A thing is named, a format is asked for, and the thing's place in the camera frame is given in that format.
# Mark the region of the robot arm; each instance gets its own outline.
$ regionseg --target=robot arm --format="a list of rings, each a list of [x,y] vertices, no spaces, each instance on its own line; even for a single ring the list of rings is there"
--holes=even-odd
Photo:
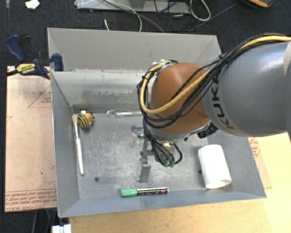
[[[251,37],[207,67],[161,61],[138,84],[138,98],[151,143],[175,143],[209,126],[291,139],[291,37]]]

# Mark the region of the black floor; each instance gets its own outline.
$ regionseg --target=black floor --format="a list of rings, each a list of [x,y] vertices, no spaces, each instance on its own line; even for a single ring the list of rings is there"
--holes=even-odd
[[[16,64],[16,59],[6,50],[5,40],[12,34],[30,34],[31,54],[48,58],[47,27],[86,28],[106,30],[106,19],[110,30],[137,31],[136,16],[121,12],[97,12],[77,10],[75,0],[40,0],[40,6],[31,11],[25,7],[26,0],[0,0],[0,75],[5,67]],[[228,11],[217,14],[239,2],[239,0],[206,0],[213,19],[201,24],[191,16],[168,19],[166,14],[141,13],[157,23],[166,33],[192,33],[216,35],[222,52],[230,50],[241,41],[260,33],[274,32],[291,36],[291,0],[274,0],[269,8],[250,8],[238,3]],[[151,23],[143,20],[144,32],[159,32]],[[4,213],[4,170],[5,170],[5,108],[6,80],[0,80],[0,233],[32,232],[35,212]],[[49,221],[47,211],[39,211],[36,218],[36,231],[45,232]]]

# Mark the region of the yellow cable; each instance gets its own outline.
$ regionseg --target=yellow cable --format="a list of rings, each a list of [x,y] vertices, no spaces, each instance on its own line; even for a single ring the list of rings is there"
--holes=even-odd
[[[239,48],[240,50],[248,47],[252,44],[255,44],[257,42],[262,42],[262,41],[272,41],[272,40],[280,40],[280,41],[291,41],[291,37],[286,37],[286,36],[279,36],[279,35],[270,35],[270,36],[263,36],[257,39],[254,39],[252,41],[247,42],[246,44],[244,44],[241,48]]]
[[[247,42],[246,44],[241,46],[240,49],[248,47],[248,46],[255,44],[257,42],[269,41],[269,40],[291,41],[291,37],[279,36],[279,35],[263,36],[263,37],[260,37],[260,38],[257,38],[257,39],[254,39],[254,40]],[[150,72],[153,72],[153,71],[160,69],[163,65],[165,65],[167,63],[168,63],[168,61],[164,61],[162,64],[159,64],[159,65],[153,67],[152,69],[150,69],[149,73],[145,76],[145,79],[142,83],[141,90],[140,90],[140,106],[141,106],[142,110],[146,113],[157,114],[157,113],[163,112],[163,111],[167,110],[168,108],[170,108],[171,106],[173,106],[187,92],[189,92],[189,90],[197,87],[198,84],[208,75],[209,72],[211,72],[211,70],[213,68],[213,67],[211,67],[207,72],[205,72],[202,76],[200,76],[198,79],[196,79],[192,84],[190,84],[187,88],[185,88],[182,92],[180,92],[176,97],[174,97],[174,99],[169,101],[167,104],[163,105],[160,108],[150,110],[146,107],[145,102],[144,102],[144,94],[145,94],[146,85],[148,83],[148,78],[151,75]]]

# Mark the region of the marker cap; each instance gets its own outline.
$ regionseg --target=marker cap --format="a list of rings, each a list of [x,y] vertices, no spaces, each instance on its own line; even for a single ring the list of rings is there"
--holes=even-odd
[[[121,190],[122,197],[130,197],[130,196],[136,196],[136,195],[137,195],[137,189],[123,189],[123,190]]]

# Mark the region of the gray robot arm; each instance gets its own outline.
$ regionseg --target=gray robot arm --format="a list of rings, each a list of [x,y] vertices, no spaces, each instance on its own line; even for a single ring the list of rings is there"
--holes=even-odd
[[[222,131],[238,136],[288,132],[291,140],[291,42],[243,53],[222,70],[202,103]]]

